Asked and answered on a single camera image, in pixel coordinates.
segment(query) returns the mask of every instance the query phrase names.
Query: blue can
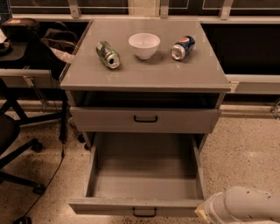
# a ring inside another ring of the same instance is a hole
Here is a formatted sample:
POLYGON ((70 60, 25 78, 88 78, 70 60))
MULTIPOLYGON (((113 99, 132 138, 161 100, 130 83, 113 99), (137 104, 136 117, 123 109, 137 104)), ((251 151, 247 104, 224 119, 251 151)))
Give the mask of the blue can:
POLYGON ((194 47, 195 41, 191 36, 184 36, 171 48, 171 56, 175 60, 182 60, 194 47))

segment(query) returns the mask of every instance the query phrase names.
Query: chair leg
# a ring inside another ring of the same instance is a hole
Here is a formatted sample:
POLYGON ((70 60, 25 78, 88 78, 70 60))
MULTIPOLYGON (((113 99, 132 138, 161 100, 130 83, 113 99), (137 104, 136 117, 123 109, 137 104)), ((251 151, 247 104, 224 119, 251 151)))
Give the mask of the chair leg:
POLYGON ((5 167, 10 161, 12 161, 16 157, 18 157, 20 154, 22 154, 28 148, 32 147, 33 145, 37 145, 37 144, 39 144, 38 140, 36 138, 33 138, 31 141, 20 146, 18 149, 14 150, 9 155, 1 158, 0 159, 0 169, 5 167))
POLYGON ((67 119, 67 96, 64 95, 62 100, 62 113, 61 113, 60 135, 59 135, 59 140, 61 142, 64 142, 67 138, 66 119, 67 119))
POLYGON ((33 192, 37 194, 42 194, 46 187, 40 183, 36 183, 26 178, 19 178, 8 173, 0 171, 0 179, 3 181, 8 181, 11 183, 19 184, 22 186, 30 186, 33 187, 33 192))

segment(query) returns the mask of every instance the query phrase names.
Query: crushed can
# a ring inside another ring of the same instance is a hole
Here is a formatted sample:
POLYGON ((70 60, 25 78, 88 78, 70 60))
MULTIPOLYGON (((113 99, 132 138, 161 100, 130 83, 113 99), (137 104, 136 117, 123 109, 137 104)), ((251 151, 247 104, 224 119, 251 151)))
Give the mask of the crushed can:
POLYGON ((175 60, 183 60, 193 50, 194 44, 191 36, 184 36, 171 48, 171 56, 175 60))
POLYGON ((117 68, 121 64, 120 55, 107 41, 101 41, 96 46, 96 52, 106 67, 117 68))

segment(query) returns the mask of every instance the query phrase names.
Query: black office chair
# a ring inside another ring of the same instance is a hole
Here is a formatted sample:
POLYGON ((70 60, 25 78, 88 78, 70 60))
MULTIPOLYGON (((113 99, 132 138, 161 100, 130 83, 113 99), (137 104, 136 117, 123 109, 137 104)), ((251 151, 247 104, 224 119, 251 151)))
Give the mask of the black office chair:
MULTIPOLYGON (((15 122, 15 120, 0 112, 0 156, 16 140, 19 131, 19 125, 15 122)), ((18 157, 21 153, 23 153, 30 147, 34 151, 40 152, 42 150, 42 143, 40 143, 36 138, 33 138, 31 141, 20 146, 18 149, 14 150, 7 156, 0 158, 0 181, 9 181, 23 186, 30 186, 33 187, 34 193, 42 194, 46 189, 44 185, 1 171, 1 169, 5 167, 9 162, 18 157)))

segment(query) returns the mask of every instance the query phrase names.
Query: drawer handle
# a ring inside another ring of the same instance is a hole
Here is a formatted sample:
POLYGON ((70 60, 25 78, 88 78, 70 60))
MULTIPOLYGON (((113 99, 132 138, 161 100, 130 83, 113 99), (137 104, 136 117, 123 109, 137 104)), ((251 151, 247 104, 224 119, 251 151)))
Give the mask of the drawer handle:
POLYGON ((157 122, 158 121, 158 116, 157 115, 155 115, 155 117, 153 117, 153 119, 151 120, 142 120, 142 119, 140 119, 140 118, 137 118, 137 116, 135 115, 134 116, 134 121, 136 122, 136 123, 155 123, 155 122, 157 122))
POLYGON ((137 218, 154 218, 157 216, 157 208, 154 208, 154 213, 153 214, 136 214, 136 209, 133 207, 132 208, 132 213, 133 216, 137 217, 137 218))

